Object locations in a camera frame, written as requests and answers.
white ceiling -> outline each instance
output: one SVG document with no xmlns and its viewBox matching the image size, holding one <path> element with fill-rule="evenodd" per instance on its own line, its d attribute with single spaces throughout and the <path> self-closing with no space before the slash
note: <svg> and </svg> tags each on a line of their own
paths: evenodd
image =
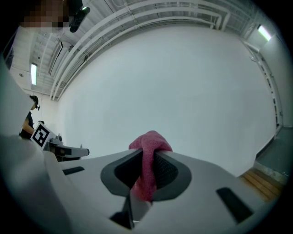
<svg viewBox="0 0 293 234">
<path fill-rule="evenodd" d="M 217 30 L 215 24 L 217 19 L 221 18 L 219 30 L 246 37 L 251 24 L 262 23 L 266 18 L 251 2 L 243 2 L 83 0 L 83 5 L 90 7 L 91 11 L 75 33 L 71 33 L 69 28 L 59 33 L 31 32 L 19 28 L 13 45 L 14 59 L 11 74 L 22 88 L 48 94 L 52 100 L 58 100 L 74 78 L 73 74 L 78 69 L 77 62 L 85 61 L 83 65 L 89 63 L 94 53 L 97 53 L 95 56 L 101 54 L 105 48 L 121 39 L 120 35 L 160 24 L 187 22 L 204 27 L 211 27 L 212 24 L 213 29 Z M 59 41 L 66 41 L 75 46 L 72 50 L 76 50 L 76 53 L 83 52 L 71 56 L 69 54 L 62 66 L 62 73 L 52 77 L 48 74 L 49 63 Z M 31 63 L 38 65 L 36 85 L 31 84 Z"/>
</svg>

towel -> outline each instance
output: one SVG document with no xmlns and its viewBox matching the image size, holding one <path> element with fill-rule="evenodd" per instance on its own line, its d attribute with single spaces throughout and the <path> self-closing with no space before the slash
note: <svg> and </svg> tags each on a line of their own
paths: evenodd
<svg viewBox="0 0 293 234">
<path fill-rule="evenodd" d="M 172 151 L 171 146 L 156 131 L 149 131 L 139 136 L 129 145 L 129 149 L 142 148 L 142 169 L 141 176 L 132 187 L 133 193 L 143 201 L 152 201 L 152 195 L 157 190 L 155 175 L 152 170 L 154 150 L 161 149 Z"/>
</svg>

wooden surface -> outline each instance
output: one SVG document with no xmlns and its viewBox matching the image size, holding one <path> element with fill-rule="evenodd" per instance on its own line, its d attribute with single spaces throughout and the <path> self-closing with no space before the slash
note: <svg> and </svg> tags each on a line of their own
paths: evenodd
<svg viewBox="0 0 293 234">
<path fill-rule="evenodd" d="M 245 172 L 239 178 L 255 190 L 265 202 L 276 199 L 282 192 L 282 184 L 256 169 Z"/>
</svg>

ceiling light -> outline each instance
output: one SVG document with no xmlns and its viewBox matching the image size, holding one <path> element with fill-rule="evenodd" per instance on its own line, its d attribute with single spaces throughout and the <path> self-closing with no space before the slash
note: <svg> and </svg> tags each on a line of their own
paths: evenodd
<svg viewBox="0 0 293 234">
<path fill-rule="evenodd" d="M 267 30 L 262 25 L 258 27 L 258 31 L 266 38 L 266 40 L 269 41 L 271 39 L 271 35 L 267 32 Z"/>
<path fill-rule="evenodd" d="M 34 63 L 31 65 L 31 78 L 32 78 L 32 84 L 36 85 L 37 65 Z"/>
</svg>

black shirt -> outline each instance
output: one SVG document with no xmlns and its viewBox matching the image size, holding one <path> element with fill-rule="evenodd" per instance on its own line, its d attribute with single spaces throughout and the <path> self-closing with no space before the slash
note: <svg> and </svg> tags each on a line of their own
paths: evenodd
<svg viewBox="0 0 293 234">
<path fill-rule="evenodd" d="M 28 125 L 33 127 L 33 118 L 32 118 L 32 113 L 29 112 L 26 119 L 28 119 Z M 26 139 L 30 139 L 31 138 L 31 134 L 22 130 L 22 132 L 19 134 L 22 138 L 26 138 Z"/>
</svg>

